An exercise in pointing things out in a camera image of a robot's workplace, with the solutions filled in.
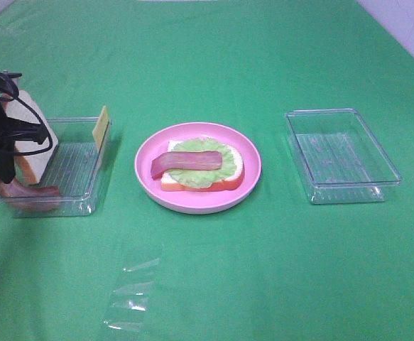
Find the toy bacon strip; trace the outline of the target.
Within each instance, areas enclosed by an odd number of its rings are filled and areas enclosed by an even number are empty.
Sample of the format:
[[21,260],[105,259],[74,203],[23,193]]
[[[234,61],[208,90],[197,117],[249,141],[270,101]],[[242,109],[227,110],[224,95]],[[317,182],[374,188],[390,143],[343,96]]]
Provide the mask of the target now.
[[[23,185],[16,178],[10,183],[5,183],[0,179],[0,196],[2,197],[58,197],[60,191],[57,186],[43,188],[33,188]],[[10,202],[11,206],[29,212],[46,212],[54,210],[57,202]]]
[[221,167],[219,151],[168,151],[152,160],[150,172],[152,179],[157,179],[171,169],[214,171]]

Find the clear left plastic tray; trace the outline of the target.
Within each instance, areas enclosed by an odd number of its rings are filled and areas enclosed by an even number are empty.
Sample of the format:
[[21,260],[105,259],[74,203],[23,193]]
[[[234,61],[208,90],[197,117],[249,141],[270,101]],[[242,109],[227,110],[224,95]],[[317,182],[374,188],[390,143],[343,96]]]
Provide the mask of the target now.
[[104,197],[110,176],[111,122],[102,123],[98,146],[93,130],[98,118],[54,118],[48,123],[58,137],[58,147],[37,187],[57,186],[57,197],[2,197],[0,203],[16,218],[87,216]]

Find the clear plastic tray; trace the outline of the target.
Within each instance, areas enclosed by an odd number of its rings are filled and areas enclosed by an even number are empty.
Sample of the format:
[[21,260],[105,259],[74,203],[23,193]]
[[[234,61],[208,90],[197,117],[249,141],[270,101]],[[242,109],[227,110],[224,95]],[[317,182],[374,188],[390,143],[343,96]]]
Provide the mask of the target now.
[[98,146],[93,130],[98,118],[54,118],[48,123],[58,137],[58,147],[37,187],[57,186],[57,197],[2,197],[0,203],[16,218],[87,216],[104,197],[110,176],[111,122],[102,123]]
[[383,202],[402,178],[363,117],[352,108],[285,114],[287,140],[313,205]]

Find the yellow toy cheese slice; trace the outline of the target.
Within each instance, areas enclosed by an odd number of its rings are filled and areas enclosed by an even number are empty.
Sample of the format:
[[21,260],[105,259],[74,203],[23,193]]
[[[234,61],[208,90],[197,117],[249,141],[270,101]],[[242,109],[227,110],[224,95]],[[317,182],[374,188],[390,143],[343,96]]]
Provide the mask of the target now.
[[106,105],[102,107],[100,115],[97,118],[97,122],[92,130],[92,136],[97,147],[97,150],[100,151],[104,136],[109,125],[109,113]]

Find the clear plastic film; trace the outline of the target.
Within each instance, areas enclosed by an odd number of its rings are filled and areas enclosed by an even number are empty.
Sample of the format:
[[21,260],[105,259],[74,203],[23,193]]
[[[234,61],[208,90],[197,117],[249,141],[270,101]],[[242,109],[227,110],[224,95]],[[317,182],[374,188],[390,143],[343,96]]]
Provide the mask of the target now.
[[111,290],[102,322],[103,340],[137,340],[155,287],[162,246],[133,248]]

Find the pink round plate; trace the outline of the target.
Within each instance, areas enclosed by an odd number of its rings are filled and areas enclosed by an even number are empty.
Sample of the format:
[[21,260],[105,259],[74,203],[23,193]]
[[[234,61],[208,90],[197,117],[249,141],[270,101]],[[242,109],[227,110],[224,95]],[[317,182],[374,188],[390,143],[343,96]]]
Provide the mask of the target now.
[[[238,149],[244,161],[244,179],[235,190],[217,192],[163,191],[160,181],[150,174],[151,161],[167,150],[170,140],[210,136]],[[164,128],[148,137],[136,153],[134,169],[146,193],[158,204],[187,214],[210,214],[227,210],[244,200],[256,186],[261,175],[258,149],[239,131],[216,123],[188,122]]]

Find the clear right plastic tray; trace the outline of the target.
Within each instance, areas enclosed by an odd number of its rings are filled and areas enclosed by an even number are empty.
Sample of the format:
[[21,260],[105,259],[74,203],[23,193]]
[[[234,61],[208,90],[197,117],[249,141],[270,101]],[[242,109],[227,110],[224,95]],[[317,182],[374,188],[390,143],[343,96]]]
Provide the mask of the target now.
[[383,202],[402,178],[363,117],[352,108],[285,114],[287,140],[313,205]]

